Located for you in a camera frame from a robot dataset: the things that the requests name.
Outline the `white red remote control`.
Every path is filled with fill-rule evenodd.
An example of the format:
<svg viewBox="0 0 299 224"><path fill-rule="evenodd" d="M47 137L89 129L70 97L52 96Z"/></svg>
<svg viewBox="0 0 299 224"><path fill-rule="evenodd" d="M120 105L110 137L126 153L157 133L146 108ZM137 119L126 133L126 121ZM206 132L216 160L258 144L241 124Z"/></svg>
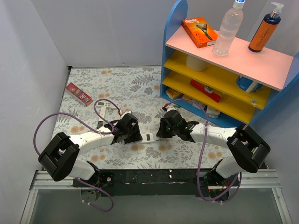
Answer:
<svg viewBox="0 0 299 224"><path fill-rule="evenodd" d="M144 133L141 136L142 136L142 143L150 143L159 140L159 137L157 137L157 133Z"/></svg>

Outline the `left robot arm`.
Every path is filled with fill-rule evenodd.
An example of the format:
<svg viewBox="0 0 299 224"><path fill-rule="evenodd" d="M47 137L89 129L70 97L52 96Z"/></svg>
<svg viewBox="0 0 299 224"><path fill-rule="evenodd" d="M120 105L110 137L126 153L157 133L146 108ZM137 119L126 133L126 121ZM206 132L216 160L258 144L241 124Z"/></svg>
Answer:
<svg viewBox="0 0 299 224"><path fill-rule="evenodd" d="M56 182L69 176L83 180L90 187L96 186L100 170L90 161L79 160L78 155L102 146L142 140L138 119L130 113L122 115L113 128L112 131L106 124L95 132L70 136L60 132L40 153L38 161Z"/></svg>

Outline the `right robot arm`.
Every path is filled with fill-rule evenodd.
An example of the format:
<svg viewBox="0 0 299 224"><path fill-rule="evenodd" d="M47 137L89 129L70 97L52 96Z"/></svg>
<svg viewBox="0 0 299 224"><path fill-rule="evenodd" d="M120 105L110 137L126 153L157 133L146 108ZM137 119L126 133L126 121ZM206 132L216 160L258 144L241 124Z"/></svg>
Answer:
<svg viewBox="0 0 299 224"><path fill-rule="evenodd" d="M222 159L207 175L216 185L242 171L256 173L271 151L270 146L249 126L235 128L205 126L197 121L186 121L176 110L169 110L160 119L157 137L178 136L189 142L202 142L228 148L232 156Z"/></svg>

